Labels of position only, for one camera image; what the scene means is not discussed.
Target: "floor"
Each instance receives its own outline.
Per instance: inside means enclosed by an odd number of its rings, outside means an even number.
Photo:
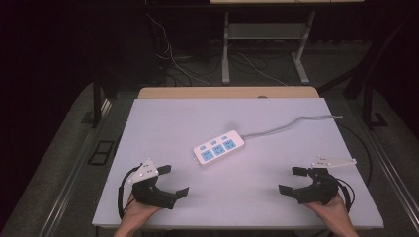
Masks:
[[[167,70],[160,86],[223,86],[221,84],[219,42],[213,41],[210,58],[195,60],[175,51],[178,65]],[[233,42],[229,47],[230,86],[300,85],[290,54],[293,41]],[[369,48],[366,42],[317,43],[307,46],[302,63],[310,86],[320,87],[350,70]],[[182,68],[192,77],[188,79]],[[388,126],[368,130],[361,120],[362,97],[346,100],[341,83],[321,94],[339,120],[342,136],[384,220],[383,229],[360,230],[361,236],[418,236],[417,222],[411,220],[410,205],[419,200],[418,140],[379,93],[374,94],[374,113],[380,113]],[[115,155],[127,115],[138,91],[123,88],[114,99],[104,98],[103,119],[92,128],[92,86],[87,87],[73,107],[47,150],[37,172],[15,208],[1,236],[112,236],[114,230],[91,224],[96,205]],[[114,142],[109,160],[103,166],[88,160],[100,141]],[[394,181],[388,167],[394,167],[402,183]],[[318,230],[279,231],[144,231],[137,236],[315,236]],[[327,232],[316,236],[326,236]]]

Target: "white table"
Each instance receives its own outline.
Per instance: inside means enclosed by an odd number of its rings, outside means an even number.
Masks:
[[[231,129],[240,134],[281,126],[299,116],[329,115],[321,98],[138,99],[105,184],[93,224],[117,227],[118,186],[132,167],[147,158],[171,165],[156,186],[174,193],[190,187],[173,210],[157,212],[144,226],[153,229],[307,229],[323,224],[278,184],[301,188],[312,180],[292,175],[316,155],[351,159],[332,118],[302,120],[289,129],[245,140],[238,153],[202,168],[193,147]],[[381,228],[382,218],[355,166],[330,169],[356,193],[350,216],[359,229]],[[130,192],[126,184],[125,199]]]

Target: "electrical outlet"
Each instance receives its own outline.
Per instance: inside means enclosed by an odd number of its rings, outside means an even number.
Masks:
[[[201,153],[205,161],[208,161],[213,158],[212,152],[210,150],[206,150],[203,153]]]
[[[225,152],[224,148],[222,148],[222,145],[215,146],[212,150],[217,156]]]
[[[233,140],[227,140],[227,141],[225,141],[223,144],[224,144],[224,146],[225,146],[225,148],[226,148],[227,150],[231,150],[231,149],[233,149],[234,147],[236,147],[236,145],[235,145],[235,143],[233,142]]]
[[[237,131],[232,130],[195,147],[195,162],[201,166],[206,166],[225,156],[231,155],[243,148],[243,146],[243,139]]]

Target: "cable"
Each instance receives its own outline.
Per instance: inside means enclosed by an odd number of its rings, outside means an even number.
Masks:
[[[369,173],[368,173],[368,177],[367,177],[367,180],[366,180],[366,186],[369,186],[370,182],[371,182],[371,177],[373,175],[373,159],[371,157],[371,153],[370,153],[366,143],[361,139],[361,137],[359,135],[357,135],[354,131],[349,129],[347,126],[345,126],[341,123],[338,123],[338,122],[336,122],[336,124],[338,126],[342,127],[342,128],[345,128],[347,131],[349,131],[351,134],[353,134],[361,142],[365,151],[367,152],[367,157],[368,157],[368,160],[369,160]]]
[[[139,167],[141,167],[141,166],[142,166],[142,163],[138,167],[132,168],[130,171],[128,171],[128,173],[126,173],[126,175],[124,176],[120,187],[118,188],[118,213],[120,214],[121,219],[124,216],[124,210],[125,210],[123,208],[123,198],[124,198],[124,185],[126,183],[126,179],[129,177],[130,174],[137,171],[139,169]]]
[[[135,198],[133,198],[132,200],[129,201],[129,203],[126,205],[126,207],[124,207],[124,212],[126,212],[126,209],[128,208],[128,206],[135,201]]]
[[[271,76],[269,76],[269,75],[266,75],[265,73],[263,73],[263,72],[261,72],[245,55],[243,55],[243,54],[241,54],[241,53],[238,53],[240,56],[242,56],[242,57],[244,57],[244,59],[246,59],[249,63],[250,63],[250,65],[252,65],[252,67],[257,71],[257,72],[259,72],[259,74],[261,74],[262,76],[265,76],[265,77],[267,77],[267,78],[269,78],[269,79],[272,79],[272,80],[274,80],[274,81],[277,81],[277,82],[279,82],[280,84],[282,84],[282,85],[284,85],[284,86],[288,86],[287,84],[285,84],[284,82],[282,82],[282,81],[280,81],[280,80],[278,80],[278,79],[276,79],[276,78],[273,78],[273,77],[271,77]]]
[[[352,187],[348,184],[348,183],[346,183],[345,181],[343,181],[343,180],[341,180],[341,179],[336,179],[337,181],[339,181],[339,182],[342,182],[342,183],[344,183],[346,186],[348,186],[349,187],[349,189],[351,190],[351,192],[352,192],[352,200],[351,200],[351,202],[350,202],[350,204],[352,205],[353,203],[354,203],[354,201],[355,201],[355,192],[354,192],[354,189],[352,189]]]
[[[245,56],[245,55],[243,55],[240,52],[237,52],[237,55],[241,56],[242,58],[244,58],[246,60],[245,62],[237,61],[238,63],[240,63],[243,66],[246,66],[246,67],[249,67],[249,68],[252,68],[252,69],[257,69],[257,70],[265,70],[265,69],[268,68],[268,63],[266,62],[266,60],[263,59],[260,56],[254,56],[254,55],[252,55],[252,56],[249,56],[249,55]],[[254,57],[254,58],[260,59],[260,61],[263,62],[264,65],[262,67],[257,67],[253,62],[250,62],[249,63],[249,59],[248,59],[249,57]]]
[[[196,75],[196,76],[205,76],[205,75],[211,75],[211,74],[213,74],[213,73],[216,71],[216,69],[218,69],[218,67],[219,67],[219,65],[220,65],[220,63],[221,63],[221,60],[222,60],[222,58],[220,57],[220,58],[218,59],[217,64],[216,64],[216,66],[215,66],[215,68],[214,68],[214,69],[212,69],[212,70],[210,70],[210,71],[208,71],[208,72],[201,72],[201,73],[194,72],[194,71],[192,71],[191,69],[189,69],[189,68],[187,68],[187,67],[185,67],[185,66],[182,66],[182,65],[180,65],[179,63],[178,63],[178,64],[179,64],[179,66],[180,66],[180,67],[184,68],[185,70],[190,71],[192,74],[194,74],[194,75]]]
[[[178,65],[178,63],[176,62],[175,58],[173,57],[173,48],[172,48],[172,45],[170,44],[169,40],[167,39],[166,29],[163,26],[161,26],[159,23],[157,23],[150,15],[148,15],[148,13],[146,14],[146,16],[154,24],[156,24],[158,27],[160,27],[163,30],[163,36],[164,36],[164,39],[165,39],[165,41],[167,43],[167,49],[163,53],[166,54],[167,52],[169,52],[168,58],[165,58],[165,57],[163,57],[161,55],[158,55],[158,54],[156,54],[156,56],[158,56],[158,57],[160,57],[162,59],[170,59],[172,61],[173,65],[175,65],[180,71],[182,71],[183,73],[185,73],[185,75],[187,75],[189,78],[192,78],[192,79],[194,79],[194,80],[196,80],[198,82],[205,83],[208,86],[212,86],[212,83],[210,82],[210,80],[201,80],[201,79],[198,79],[197,77],[194,77],[194,76],[190,75],[189,73],[187,73],[184,69],[182,69],[182,67],[180,67]]]
[[[326,116],[318,116],[318,117],[298,117],[298,118],[294,119],[293,121],[291,121],[291,122],[289,122],[289,123],[287,123],[285,125],[279,126],[277,128],[273,128],[273,129],[262,131],[262,132],[255,132],[255,133],[250,133],[250,134],[242,135],[241,138],[242,139],[246,139],[246,138],[249,138],[249,137],[268,135],[268,134],[273,133],[275,131],[285,129],[285,128],[293,125],[294,123],[296,123],[297,121],[299,121],[301,119],[316,120],[316,119],[329,119],[329,118],[341,119],[342,116],[326,115]]]
[[[176,79],[175,79],[175,77],[173,77],[172,75],[167,75],[168,77],[170,77],[170,78],[172,78],[172,80],[173,80],[173,83],[174,83],[174,86],[175,87],[177,87],[178,85],[177,85],[177,83],[176,83]]]
[[[175,87],[177,86],[177,81],[182,84],[182,86],[184,87],[192,87],[192,80],[191,78],[189,78],[188,76],[186,76],[185,74],[170,74],[170,73],[166,73],[168,77],[172,78],[173,82],[175,83]],[[177,78],[177,76],[186,76],[188,81],[189,81],[189,85],[185,84],[183,81],[181,81],[179,78]]]
[[[265,67],[263,69],[267,68],[267,65],[268,65],[268,63],[266,62],[266,60],[273,59],[273,58],[279,58],[279,57],[284,57],[284,56],[283,55],[282,56],[274,56],[274,57],[261,57],[261,56],[257,56],[257,58],[259,58],[260,60],[262,60],[262,62],[265,64]],[[230,64],[236,70],[238,70],[240,72],[243,72],[243,73],[246,73],[246,74],[251,74],[251,75],[259,73],[259,72],[254,71],[254,70],[252,70],[252,72],[244,71],[244,70],[238,68],[237,65],[235,65],[235,63],[239,63],[239,64],[241,64],[243,66],[246,66],[246,67],[249,67],[249,68],[252,68],[252,69],[254,69],[254,67],[249,66],[248,63],[246,63],[246,64],[245,63],[242,63],[242,62],[238,61],[237,59],[235,59],[234,57],[229,57],[229,59],[230,59],[229,60]],[[293,65],[289,65],[288,66],[288,68],[287,68],[286,72],[284,73],[284,75],[282,75],[281,78],[279,79],[281,82],[283,82],[284,81],[284,78],[286,78],[289,75],[290,69],[292,67],[293,67]]]

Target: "dark background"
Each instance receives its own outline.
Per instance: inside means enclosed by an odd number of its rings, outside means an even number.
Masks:
[[[106,96],[112,98],[119,90],[158,85],[162,74],[160,62],[154,57],[159,44],[151,37],[140,9],[82,8],[76,2],[42,0],[7,0],[0,4],[0,141],[4,151],[0,157],[1,229],[72,103],[95,76],[100,78]],[[366,1],[361,8],[340,11],[324,8],[317,12],[311,43],[374,42],[385,38],[415,9],[414,5],[416,1],[387,0]],[[294,11],[293,17],[301,18],[305,12]],[[150,14],[166,26],[175,48],[205,55],[208,39],[222,38],[221,12]],[[375,88],[416,136],[419,36],[414,33],[418,16],[416,8],[386,49],[372,77]],[[268,21],[273,16],[233,17]]]

